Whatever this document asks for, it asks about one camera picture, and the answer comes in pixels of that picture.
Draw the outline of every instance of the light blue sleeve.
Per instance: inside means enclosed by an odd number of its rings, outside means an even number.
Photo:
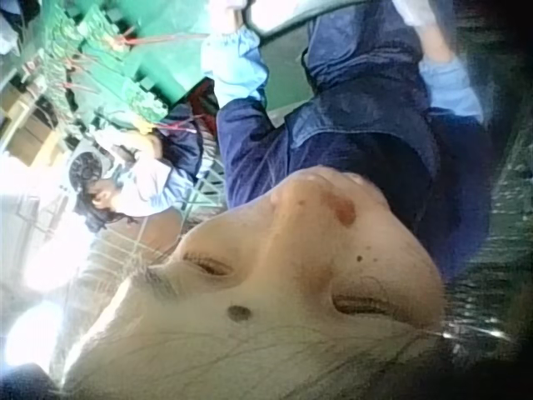
[[[215,81],[220,108],[238,98],[266,105],[268,68],[259,53],[259,37],[247,27],[230,35],[211,35],[202,44],[202,71]]]
[[[444,63],[424,59],[420,63],[420,72],[428,87],[433,108],[444,108],[459,117],[474,117],[483,123],[480,100],[459,58]]]

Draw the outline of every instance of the worker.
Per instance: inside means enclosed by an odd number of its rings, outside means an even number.
[[[216,156],[213,136],[192,117],[191,107],[180,103],[147,135],[113,126],[96,132],[97,142],[108,151],[127,148],[135,157],[121,173],[83,184],[76,211],[92,232],[124,217],[161,213],[188,199]]]
[[[447,368],[443,286],[489,208],[481,106],[443,29],[452,2],[317,18],[303,58],[316,95],[275,128],[258,36],[214,1],[202,65],[230,210],[121,285],[64,394],[440,398],[446,380],[412,393]]]

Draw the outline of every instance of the forehead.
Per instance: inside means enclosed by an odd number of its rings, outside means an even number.
[[[354,355],[350,371],[362,379],[376,360],[392,358],[410,340],[397,335],[378,341],[363,330],[335,336],[303,323],[273,326],[252,319],[239,325],[210,311],[223,298],[207,300],[177,306],[148,287],[126,283],[89,333],[65,390],[125,398],[277,398]],[[391,332],[383,327],[373,330]]]

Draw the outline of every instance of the blue uniform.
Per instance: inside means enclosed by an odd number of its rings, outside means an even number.
[[[222,106],[229,206],[303,168],[359,173],[384,192],[442,277],[455,277],[483,242],[490,210],[489,140],[461,61],[423,60],[415,31],[392,2],[332,12],[310,26],[305,64],[316,96],[275,128],[258,46],[244,27],[203,48]]]

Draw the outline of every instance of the closed eye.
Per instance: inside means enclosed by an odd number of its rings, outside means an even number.
[[[216,277],[223,277],[232,273],[232,269],[224,262],[200,254],[187,253],[183,256],[183,261],[190,262],[199,267],[204,273]]]
[[[381,314],[393,316],[394,310],[387,302],[368,297],[337,296],[333,298],[333,304],[339,313],[355,314]]]

